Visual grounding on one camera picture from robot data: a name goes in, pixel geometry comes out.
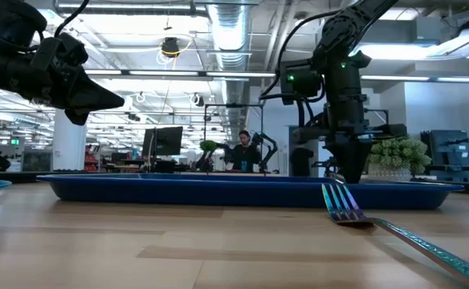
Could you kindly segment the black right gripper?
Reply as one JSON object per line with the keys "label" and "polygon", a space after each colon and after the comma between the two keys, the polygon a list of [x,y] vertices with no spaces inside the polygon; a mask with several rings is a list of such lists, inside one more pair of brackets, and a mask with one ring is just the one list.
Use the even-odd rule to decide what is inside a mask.
{"label": "black right gripper", "polygon": [[[338,178],[345,182],[349,180],[350,183],[358,183],[373,146],[372,140],[407,135],[404,124],[390,124],[386,120],[384,124],[371,126],[365,118],[367,111],[359,99],[327,101],[323,112],[312,116],[306,124],[301,124],[292,132],[292,139],[296,143],[323,141],[326,149],[336,159]],[[349,178],[345,143],[349,143],[352,149]]]}

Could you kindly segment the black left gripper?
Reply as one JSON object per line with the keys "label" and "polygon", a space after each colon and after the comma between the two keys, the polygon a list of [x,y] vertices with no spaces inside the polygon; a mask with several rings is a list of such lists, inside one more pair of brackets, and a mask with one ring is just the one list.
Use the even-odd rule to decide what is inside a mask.
{"label": "black left gripper", "polygon": [[75,125],[84,126],[90,111],[118,108],[124,99],[101,87],[87,75],[79,76],[79,64],[63,61],[50,63],[47,68],[35,68],[27,61],[12,59],[5,62],[6,90],[29,100],[41,100],[65,109],[65,115]]}

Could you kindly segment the iridescent metal fork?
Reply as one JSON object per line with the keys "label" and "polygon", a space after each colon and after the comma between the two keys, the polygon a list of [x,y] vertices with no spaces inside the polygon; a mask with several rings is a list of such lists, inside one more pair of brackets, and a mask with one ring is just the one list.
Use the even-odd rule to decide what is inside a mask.
{"label": "iridescent metal fork", "polygon": [[322,185],[322,194],[332,221],[340,226],[377,226],[438,264],[469,286],[469,262],[382,218],[365,216],[346,185]]}

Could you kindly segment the blue plastic tray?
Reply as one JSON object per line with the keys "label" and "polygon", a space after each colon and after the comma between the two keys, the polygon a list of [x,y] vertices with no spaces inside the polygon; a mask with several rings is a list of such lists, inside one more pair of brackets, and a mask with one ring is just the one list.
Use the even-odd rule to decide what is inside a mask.
{"label": "blue plastic tray", "polygon": [[[83,173],[42,175],[64,201],[323,208],[324,177],[263,177],[249,174]],[[436,210],[462,185],[366,181],[346,185],[363,209]]]}

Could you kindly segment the white round pillar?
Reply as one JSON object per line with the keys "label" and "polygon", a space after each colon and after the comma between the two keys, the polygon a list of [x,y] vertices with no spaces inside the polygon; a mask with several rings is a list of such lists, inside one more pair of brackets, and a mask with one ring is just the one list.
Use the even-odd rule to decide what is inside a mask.
{"label": "white round pillar", "polygon": [[55,110],[53,170],[83,170],[87,127],[73,124],[64,110]]}

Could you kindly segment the green plant in white pot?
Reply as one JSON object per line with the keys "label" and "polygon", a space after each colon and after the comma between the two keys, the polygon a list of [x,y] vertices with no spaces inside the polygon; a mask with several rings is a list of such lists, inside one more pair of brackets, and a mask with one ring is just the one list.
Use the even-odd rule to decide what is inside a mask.
{"label": "green plant in white pot", "polygon": [[408,136],[375,142],[368,157],[368,176],[381,181],[410,181],[431,163],[427,146]]}

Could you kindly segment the black computer monitor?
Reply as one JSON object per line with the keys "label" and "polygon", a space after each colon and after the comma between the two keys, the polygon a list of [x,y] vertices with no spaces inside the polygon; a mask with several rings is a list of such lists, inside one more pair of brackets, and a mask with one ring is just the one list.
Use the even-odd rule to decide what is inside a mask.
{"label": "black computer monitor", "polygon": [[182,135],[182,126],[146,129],[141,155],[143,157],[179,155]]}

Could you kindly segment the dark robot workstation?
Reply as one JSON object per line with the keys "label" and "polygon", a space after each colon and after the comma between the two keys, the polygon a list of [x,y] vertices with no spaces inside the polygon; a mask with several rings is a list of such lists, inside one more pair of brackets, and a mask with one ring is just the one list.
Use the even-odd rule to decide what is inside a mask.
{"label": "dark robot workstation", "polygon": [[430,130],[420,133],[431,163],[425,174],[439,181],[469,183],[469,136],[465,130]]}

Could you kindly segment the person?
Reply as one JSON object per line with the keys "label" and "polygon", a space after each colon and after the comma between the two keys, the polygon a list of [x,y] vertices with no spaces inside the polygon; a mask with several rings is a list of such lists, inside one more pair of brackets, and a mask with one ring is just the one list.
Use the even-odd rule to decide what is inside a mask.
{"label": "person", "polygon": [[232,169],[243,173],[253,173],[254,166],[260,161],[260,151],[256,146],[251,145],[251,136],[248,131],[239,132],[239,141],[233,148]]}

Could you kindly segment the silver ventilation duct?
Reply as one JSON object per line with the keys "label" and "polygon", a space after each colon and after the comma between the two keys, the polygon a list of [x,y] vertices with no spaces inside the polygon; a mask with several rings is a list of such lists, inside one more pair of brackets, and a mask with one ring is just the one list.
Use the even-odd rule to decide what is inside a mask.
{"label": "silver ventilation duct", "polygon": [[[246,71],[249,56],[243,52],[249,46],[250,8],[234,4],[208,5],[214,49],[219,51],[216,63],[220,71]],[[250,88],[247,81],[223,80],[222,98],[225,104],[248,104]]]}

